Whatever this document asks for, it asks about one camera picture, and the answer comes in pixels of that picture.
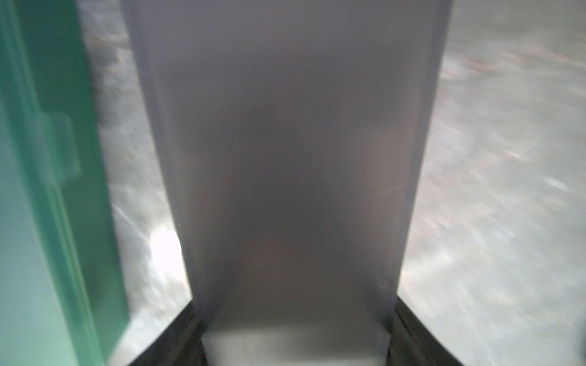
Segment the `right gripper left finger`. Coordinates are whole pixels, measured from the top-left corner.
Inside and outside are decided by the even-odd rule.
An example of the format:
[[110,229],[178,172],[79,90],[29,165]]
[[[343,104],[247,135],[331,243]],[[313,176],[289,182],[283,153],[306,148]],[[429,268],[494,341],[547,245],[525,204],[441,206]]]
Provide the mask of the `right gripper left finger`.
[[204,327],[189,302],[162,334],[129,366],[203,366]]

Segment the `dark green pencil case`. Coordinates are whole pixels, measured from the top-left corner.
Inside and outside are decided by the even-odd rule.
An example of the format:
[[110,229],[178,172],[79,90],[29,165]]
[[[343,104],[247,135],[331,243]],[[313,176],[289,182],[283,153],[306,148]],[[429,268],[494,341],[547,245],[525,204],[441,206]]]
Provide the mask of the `dark green pencil case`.
[[104,365],[129,321],[74,1],[1,4],[1,363]]

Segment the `black pencil case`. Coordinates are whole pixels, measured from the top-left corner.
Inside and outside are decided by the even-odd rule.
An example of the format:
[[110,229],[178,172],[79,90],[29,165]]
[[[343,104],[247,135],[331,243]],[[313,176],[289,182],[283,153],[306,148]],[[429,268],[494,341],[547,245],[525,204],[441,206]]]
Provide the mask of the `black pencil case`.
[[124,1],[210,365],[383,365],[452,4]]

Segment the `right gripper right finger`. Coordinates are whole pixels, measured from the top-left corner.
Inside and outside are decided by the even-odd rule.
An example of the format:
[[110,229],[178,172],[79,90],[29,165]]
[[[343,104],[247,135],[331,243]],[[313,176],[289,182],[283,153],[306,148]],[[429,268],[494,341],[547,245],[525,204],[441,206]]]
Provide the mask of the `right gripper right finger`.
[[393,366],[462,366],[397,297],[394,315],[388,327],[391,340],[386,364]]

